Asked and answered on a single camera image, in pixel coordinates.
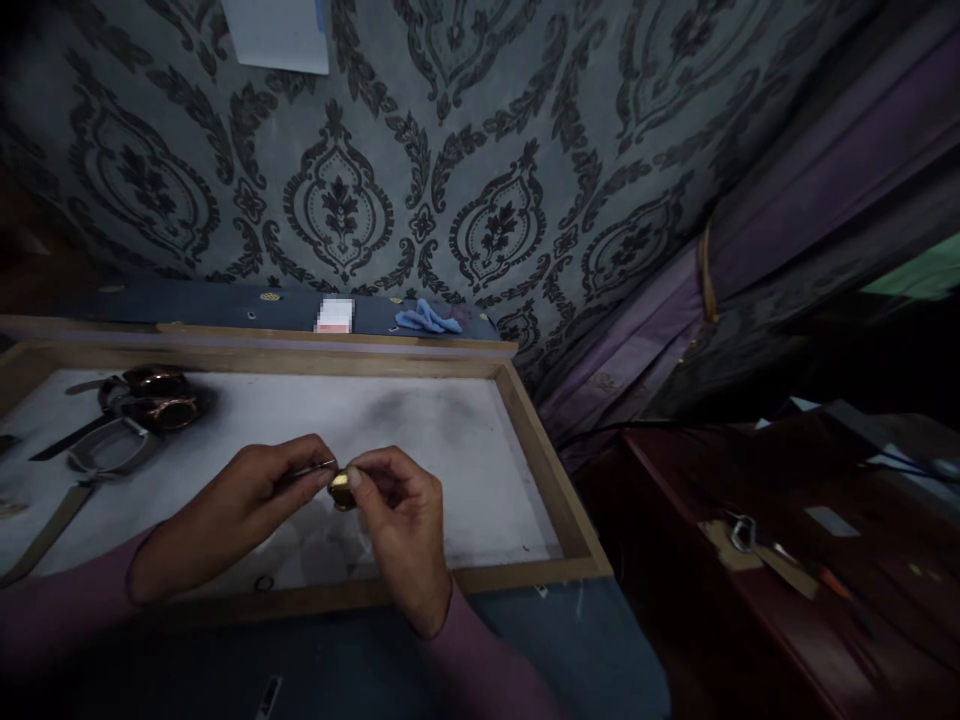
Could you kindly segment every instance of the gray wall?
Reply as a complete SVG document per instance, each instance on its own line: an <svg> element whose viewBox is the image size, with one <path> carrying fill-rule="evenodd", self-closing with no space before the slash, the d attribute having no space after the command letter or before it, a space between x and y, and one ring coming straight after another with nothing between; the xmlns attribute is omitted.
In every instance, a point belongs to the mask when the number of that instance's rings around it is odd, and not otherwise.
<svg viewBox="0 0 960 720"><path fill-rule="evenodd" d="M124 272L465 299L535 383L677 250L873 0L324 3L329 77L214 0L65 3L4 163Z"/></svg>

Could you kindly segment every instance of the small tag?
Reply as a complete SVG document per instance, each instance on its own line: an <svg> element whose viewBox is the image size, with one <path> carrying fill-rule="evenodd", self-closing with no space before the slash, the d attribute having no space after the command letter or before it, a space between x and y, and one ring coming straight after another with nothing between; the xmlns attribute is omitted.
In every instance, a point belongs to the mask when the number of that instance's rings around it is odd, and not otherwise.
<svg viewBox="0 0 960 720"><path fill-rule="evenodd" d="M349 298L324 298L317 313L314 332L353 332L353 300Z"/></svg>
<svg viewBox="0 0 960 720"><path fill-rule="evenodd" d="M283 682L283 677L280 675L274 675L267 682L267 689L263 693L263 698L260 700L260 706L257 708L257 715L255 720L268 720L270 713L273 712L273 706L277 703L277 693L280 692L280 684Z"/></svg>
<svg viewBox="0 0 960 720"><path fill-rule="evenodd" d="M823 529L834 537L860 537L860 533L850 523L837 515L826 505L806 508L806 513L816 520Z"/></svg>

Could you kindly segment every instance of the forearm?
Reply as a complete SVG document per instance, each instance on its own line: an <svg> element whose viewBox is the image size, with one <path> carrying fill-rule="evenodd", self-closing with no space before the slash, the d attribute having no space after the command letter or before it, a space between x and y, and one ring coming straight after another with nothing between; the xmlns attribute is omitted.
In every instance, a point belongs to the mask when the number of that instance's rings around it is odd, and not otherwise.
<svg viewBox="0 0 960 720"><path fill-rule="evenodd" d="M561 717L553 693L533 665L484 625L456 584L443 630L421 646L443 682L455 717Z"/></svg>
<svg viewBox="0 0 960 720"><path fill-rule="evenodd" d="M0 592L0 674L40 674L136 613L127 594L127 571L151 532L83 565L28 577Z"/></svg>

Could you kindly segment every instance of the white padded surface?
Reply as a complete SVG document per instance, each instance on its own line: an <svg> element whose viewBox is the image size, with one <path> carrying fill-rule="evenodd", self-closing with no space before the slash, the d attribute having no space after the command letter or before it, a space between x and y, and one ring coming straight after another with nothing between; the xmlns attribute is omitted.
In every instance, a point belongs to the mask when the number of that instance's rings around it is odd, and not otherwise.
<svg viewBox="0 0 960 720"><path fill-rule="evenodd" d="M71 385L113 370L60 370L0 425L21 443L0 458L0 497L30 507L0 520L0 572L11 567L75 479L66 454L27 458L99 411L94 393ZM174 435L124 480L100 487L35 575L78 565L163 520L192 498L244 445L316 432L342 465L396 444L444 488L444 546L453 568L563 557L556 534L492 380L194 373L213 389L215 409ZM338 513L324 491L248 557L193 595L275 589L375 577L369 537L357 512Z"/></svg>

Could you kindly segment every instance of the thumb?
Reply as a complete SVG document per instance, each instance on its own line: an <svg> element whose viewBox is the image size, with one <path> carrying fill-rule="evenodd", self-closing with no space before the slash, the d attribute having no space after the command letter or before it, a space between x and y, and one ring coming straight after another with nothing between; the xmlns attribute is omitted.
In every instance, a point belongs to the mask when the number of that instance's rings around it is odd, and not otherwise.
<svg viewBox="0 0 960 720"><path fill-rule="evenodd" d="M367 525L371 530L376 530L387 521L387 513L390 509L380 496L380 490L377 488L370 476L363 470L354 466L347 466L347 482L350 484L350 492L353 493L353 499L357 501L357 507L367 519Z"/></svg>

